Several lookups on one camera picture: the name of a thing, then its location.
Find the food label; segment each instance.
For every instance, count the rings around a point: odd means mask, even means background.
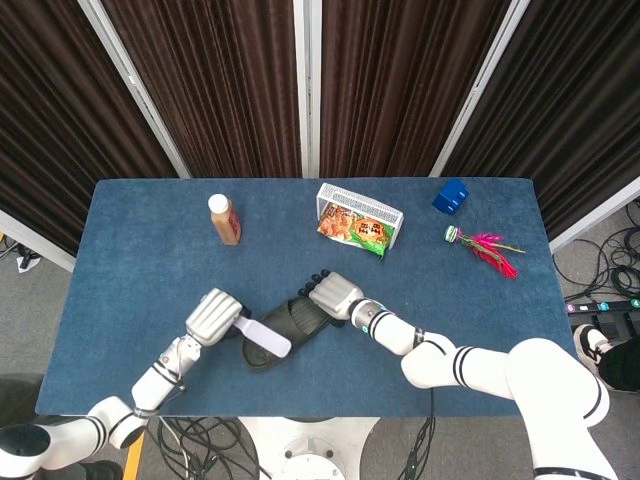
[[[394,228],[330,203],[322,214],[318,232],[338,242],[360,246],[382,257],[391,242]]]
[[[238,238],[240,234],[240,220],[238,220],[238,214],[233,207],[231,207],[231,212],[229,212],[229,225],[231,225],[231,230],[233,230],[233,236]]]

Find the sneaker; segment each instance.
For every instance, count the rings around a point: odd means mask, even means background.
[[[602,359],[602,355],[613,348],[607,337],[593,325],[580,325],[573,332],[573,343],[576,345],[578,358],[582,364],[596,377],[600,378],[598,364]]]

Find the white metal pole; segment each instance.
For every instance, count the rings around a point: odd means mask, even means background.
[[[75,257],[2,210],[0,210],[0,231],[65,270],[73,271],[76,264]]]
[[[587,215],[567,228],[549,243],[551,253],[557,252],[561,247],[569,243],[578,235],[584,233],[595,224],[601,222],[616,210],[624,207],[635,198],[640,197],[640,177],[624,187],[611,198],[594,208]]]
[[[292,0],[302,176],[320,174],[322,1]]]
[[[431,172],[429,173],[430,177],[439,177],[444,170],[445,165],[449,161],[453,150],[462,135],[467,123],[469,123],[469,119],[473,114],[484,90],[493,75],[493,72],[498,65],[498,62],[502,58],[504,51],[507,48],[507,45],[511,41],[511,37],[515,32],[516,28],[520,24],[520,20],[522,19],[524,12],[527,10],[529,6],[529,0],[511,0],[511,4],[509,5],[509,9],[502,20],[502,24],[498,29],[498,33],[493,39],[493,43],[491,44],[491,48],[487,52],[487,56],[482,62],[482,67],[476,76],[475,81],[473,82],[473,87],[471,87],[471,91],[467,96],[464,104],[462,105],[462,109],[458,114],[458,118],[456,119],[451,131],[449,132],[449,136],[445,141],[438,158],[436,159]]]
[[[162,120],[158,109],[153,103],[153,100],[151,100],[149,92],[140,80],[138,70],[133,65],[131,57],[129,57],[129,53],[122,43],[118,32],[116,32],[113,23],[111,23],[111,19],[109,19],[102,2],[100,2],[100,0],[78,0],[78,3],[89,19],[91,26],[96,31],[102,45],[107,50],[111,61],[118,70],[118,73],[120,73],[136,105],[138,105],[140,112],[142,112],[142,115],[147,120],[158,142],[160,142],[160,146],[167,154],[176,173],[180,178],[191,178],[189,169],[182,160],[182,156],[167,126]]]

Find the cat toy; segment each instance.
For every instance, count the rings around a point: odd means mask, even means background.
[[[444,239],[449,243],[459,241],[463,245],[471,248],[476,256],[482,258],[489,265],[502,273],[506,278],[516,278],[518,276],[518,270],[509,263],[507,257],[505,257],[499,249],[510,250],[517,253],[526,253],[524,250],[519,248],[498,243],[502,240],[501,235],[481,233],[470,237],[469,235],[464,235],[460,227],[454,227],[453,225],[449,225],[445,231]]]

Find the food package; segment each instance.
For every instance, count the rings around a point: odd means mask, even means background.
[[[382,257],[389,247],[394,228],[330,203],[320,218],[318,232],[332,240],[364,248]]]

